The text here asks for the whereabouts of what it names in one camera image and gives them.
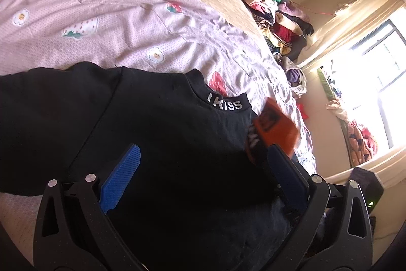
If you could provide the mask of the black long-sleeve shirt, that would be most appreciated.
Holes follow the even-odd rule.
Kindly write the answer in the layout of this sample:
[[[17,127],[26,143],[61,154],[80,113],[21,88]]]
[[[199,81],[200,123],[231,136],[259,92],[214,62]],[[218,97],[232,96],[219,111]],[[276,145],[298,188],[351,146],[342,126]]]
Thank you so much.
[[[106,178],[129,145],[140,165],[113,226],[141,263],[166,270],[259,270],[291,230],[271,176],[245,151],[254,113],[202,74],[37,68],[1,77],[1,191]]]

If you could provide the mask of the window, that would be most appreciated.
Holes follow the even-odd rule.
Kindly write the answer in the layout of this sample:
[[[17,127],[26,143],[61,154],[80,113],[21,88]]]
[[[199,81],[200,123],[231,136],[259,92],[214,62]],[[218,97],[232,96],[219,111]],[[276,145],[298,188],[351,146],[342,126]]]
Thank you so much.
[[[334,97],[379,151],[405,142],[405,7],[320,67]]]

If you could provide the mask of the pink patterned bed sheet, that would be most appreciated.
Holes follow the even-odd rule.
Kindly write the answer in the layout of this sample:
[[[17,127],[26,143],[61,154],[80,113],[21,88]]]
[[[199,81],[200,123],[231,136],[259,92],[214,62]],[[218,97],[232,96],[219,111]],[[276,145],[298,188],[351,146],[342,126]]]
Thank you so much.
[[[222,97],[245,94],[252,119],[273,98],[299,128],[296,159],[316,170],[283,69],[266,45],[200,0],[1,0],[1,77],[82,62],[159,74],[197,70]],[[1,191],[1,221],[23,251],[42,195]]]

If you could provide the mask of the purple cloth in bag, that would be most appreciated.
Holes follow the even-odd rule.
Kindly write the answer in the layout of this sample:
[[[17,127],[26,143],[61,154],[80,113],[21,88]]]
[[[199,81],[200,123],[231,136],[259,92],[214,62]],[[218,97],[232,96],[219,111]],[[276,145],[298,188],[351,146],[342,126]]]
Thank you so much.
[[[296,66],[287,56],[282,56],[280,53],[273,54],[274,60],[283,69],[287,81],[290,85],[290,90],[295,99],[299,99],[307,92],[307,80],[303,71]]]

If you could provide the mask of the clothes on window sill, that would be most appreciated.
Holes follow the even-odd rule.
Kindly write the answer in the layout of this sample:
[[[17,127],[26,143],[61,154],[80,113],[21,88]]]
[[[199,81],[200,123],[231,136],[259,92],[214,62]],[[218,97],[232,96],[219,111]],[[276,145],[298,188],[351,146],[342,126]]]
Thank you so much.
[[[343,132],[345,146],[348,150],[350,166],[352,168],[371,161],[377,154],[378,145],[369,129],[363,124],[353,120],[339,101],[323,69],[316,70],[325,95],[328,99],[326,110],[335,115]]]

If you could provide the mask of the pile of folded clothes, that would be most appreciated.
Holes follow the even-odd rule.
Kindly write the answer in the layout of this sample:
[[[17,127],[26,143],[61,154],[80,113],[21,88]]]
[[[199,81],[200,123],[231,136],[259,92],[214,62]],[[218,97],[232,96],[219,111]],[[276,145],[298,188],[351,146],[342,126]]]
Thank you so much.
[[[242,0],[271,51],[295,62],[314,34],[310,19],[290,0]]]

